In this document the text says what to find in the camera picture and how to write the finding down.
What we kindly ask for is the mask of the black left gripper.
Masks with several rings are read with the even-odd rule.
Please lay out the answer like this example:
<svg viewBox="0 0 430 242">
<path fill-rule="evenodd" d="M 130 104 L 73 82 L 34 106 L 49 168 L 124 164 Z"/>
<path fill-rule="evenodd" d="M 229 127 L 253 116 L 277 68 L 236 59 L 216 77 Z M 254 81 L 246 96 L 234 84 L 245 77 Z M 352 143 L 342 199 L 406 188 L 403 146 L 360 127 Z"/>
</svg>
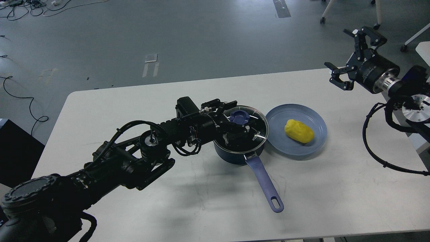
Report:
<svg viewBox="0 0 430 242">
<path fill-rule="evenodd" d="M 222 102 L 219 98 L 201 104 L 201 141 L 210 142 L 223 135 L 226 146 L 245 146 L 253 143 L 259 121 L 259 110 L 246 105 L 238 105 L 236 100 Z M 244 130 L 232 130 L 230 122 L 245 126 Z"/>
</svg>

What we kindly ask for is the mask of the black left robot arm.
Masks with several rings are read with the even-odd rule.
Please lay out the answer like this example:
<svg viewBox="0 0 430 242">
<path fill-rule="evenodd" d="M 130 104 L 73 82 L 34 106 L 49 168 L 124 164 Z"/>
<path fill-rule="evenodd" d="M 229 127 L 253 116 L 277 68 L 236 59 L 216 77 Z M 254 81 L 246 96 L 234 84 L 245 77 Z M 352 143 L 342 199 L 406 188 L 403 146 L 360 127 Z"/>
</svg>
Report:
<svg viewBox="0 0 430 242">
<path fill-rule="evenodd" d="M 124 186 L 143 190 L 175 164 L 168 145 L 181 156 L 200 152 L 202 145 L 227 137 L 242 137 L 256 121 L 240 111 L 237 101 L 218 98 L 198 108 L 189 97 L 177 100 L 176 117 L 156 124 L 128 122 L 94 153 L 93 161 L 72 174 L 51 174 L 23 182 L 1 199 L 8 221 L 1 226 L 2 242 L 67 242 L 90 227 L 80 241 L 87 242 L 97 219 L 85 213 L 103 196 Z"/>
</svg>

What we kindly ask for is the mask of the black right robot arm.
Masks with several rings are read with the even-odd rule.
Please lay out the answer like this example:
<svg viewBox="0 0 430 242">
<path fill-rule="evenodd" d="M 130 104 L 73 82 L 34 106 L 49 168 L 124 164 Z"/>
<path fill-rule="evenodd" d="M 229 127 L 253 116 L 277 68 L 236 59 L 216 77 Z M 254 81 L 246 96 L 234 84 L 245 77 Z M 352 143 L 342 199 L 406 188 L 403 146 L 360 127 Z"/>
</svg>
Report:
<svg viewBox="0 0 430 242">
<path fill-rule="evenodd" d="M 429 176 L 428 171 L 410 170 L 383 160 L 373 153 L 367 141 L 370 119 L 380 109 L 384 110 L 385 121 L 391 128 L 402 133 L 418 134 L 429 141 L 429 82 L 426 69 L 415 65 L 399 78 L 400 67 L 377 52 L 387 42 L 386 37 L 368 26 L 352 31 L 344 29 L 343 32 L 353 37 L 354 52 L 342 68 L 330 62 L 324 63 L 331 72 L 330 83 L 343 91 L 351 91 L 357 83 L 372 94 L 385 93 L 389 98 L 386 103 L 376 103 L 364 120 L 361 134 L 367 152 L 383 167 Z"/>
</svg>

